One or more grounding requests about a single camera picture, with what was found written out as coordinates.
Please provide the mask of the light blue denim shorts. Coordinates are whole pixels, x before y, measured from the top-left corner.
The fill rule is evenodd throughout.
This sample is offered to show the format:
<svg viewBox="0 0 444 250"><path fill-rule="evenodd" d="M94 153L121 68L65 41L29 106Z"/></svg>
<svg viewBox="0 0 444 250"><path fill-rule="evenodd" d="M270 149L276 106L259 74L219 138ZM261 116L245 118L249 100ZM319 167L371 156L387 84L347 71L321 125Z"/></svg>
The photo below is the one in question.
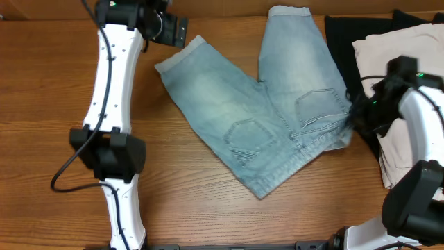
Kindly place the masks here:
<svg viewBox="0 0 444 250"><path fill-rule="evenodd" d="M269 10L257 78L201 36L155 68L194 132L259 199L351 141L346 86L307 7Z"/></svg>

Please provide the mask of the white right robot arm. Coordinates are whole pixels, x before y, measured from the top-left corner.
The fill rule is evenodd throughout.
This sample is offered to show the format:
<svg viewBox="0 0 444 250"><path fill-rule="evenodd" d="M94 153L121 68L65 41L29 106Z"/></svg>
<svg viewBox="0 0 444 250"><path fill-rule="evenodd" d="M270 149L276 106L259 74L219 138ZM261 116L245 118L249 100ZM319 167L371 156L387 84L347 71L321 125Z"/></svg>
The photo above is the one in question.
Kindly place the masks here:
<svg viewBox="0 0 444 250"><path fill-rule="evenodd" d="M322 249L420 249L443 243L443 79L399 56L378 76L372 97L350 109L354 127L386 135L396 119L407 123L412 168L390 189L379 217L344 227Z"/></svg>

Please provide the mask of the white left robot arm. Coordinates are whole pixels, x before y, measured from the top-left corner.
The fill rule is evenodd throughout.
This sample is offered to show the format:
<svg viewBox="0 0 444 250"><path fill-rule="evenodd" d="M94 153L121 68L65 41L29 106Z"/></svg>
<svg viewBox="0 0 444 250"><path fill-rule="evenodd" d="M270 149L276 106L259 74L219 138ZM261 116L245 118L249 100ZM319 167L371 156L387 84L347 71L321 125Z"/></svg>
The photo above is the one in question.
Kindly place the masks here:
<svg viewBox="0 0 444 250"><path fill-rule="evenodd" d="M105 195L112 230L108 249L147 249L138 180L146 144L131 133L130 104L140 53L150 42L183 48L188 19L167 12L168 0L97 1L88 8L98 27L94 91L82 128L69 142Z"/></svg>

